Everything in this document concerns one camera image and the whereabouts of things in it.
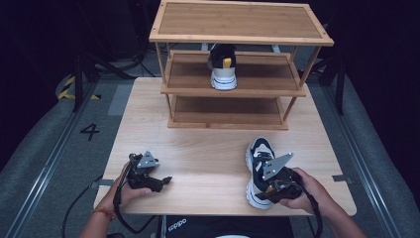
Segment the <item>shoe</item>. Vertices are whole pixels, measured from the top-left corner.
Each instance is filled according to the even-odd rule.
[[[207,65],[211,72],[210,83],[218,90],[231,90],[237,86],[235,76],[235,46],[231,44],[213,45]]]
[[[248,145],[246,161],[252,177],[247,185],[247,199],[253,207],[268,209],[273,205],[268,199],[257,198],[256,194],[268,189],[268,183],[263,180],[263,168],[268,161],[274,158],[274,151],[266,138],[258,137]]]

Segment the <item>middle shelf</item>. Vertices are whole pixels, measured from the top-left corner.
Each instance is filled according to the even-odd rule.
[[[171,50],[160,93],[206,97],[306,96],[288,53],[236,52],[238,86],[227,91],[212,88],[208,55],[208,51]]]

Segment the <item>bracelet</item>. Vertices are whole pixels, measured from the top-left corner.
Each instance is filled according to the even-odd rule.
[[[103,206],[100,206],[100,207],[97,207],[97,208],[93,209],[91,214],[93,214],[95,212],[101,212],[101,213],[105,214],[106,216],[111,217],[110,221],[112,221],[115,218],[115,212],[114,211],[109,211],[109,210],[105,209],[105,207],[103,207]]]

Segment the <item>yellow and black tape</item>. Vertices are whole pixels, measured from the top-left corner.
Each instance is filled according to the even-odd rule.
[[[73,94],[68,94],[68,90],[70,89],[72,83],[74,83],[74,76],[72,76],[71,78],[67,80],[64,87],[62,88],[61,93],[58,95],[58,99],[67,98],[67,99],[74,100],[76,98],[76,96],[74,96]],[[102,95],[99,95],[99,94],[93,94],[90,97],[90,99],[92,100],[99,100],[101,98],[102,98]]]

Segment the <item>top shelf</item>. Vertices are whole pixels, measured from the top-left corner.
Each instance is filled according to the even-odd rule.
[[[308,4],[162,0],[151,42],[331,47]]]

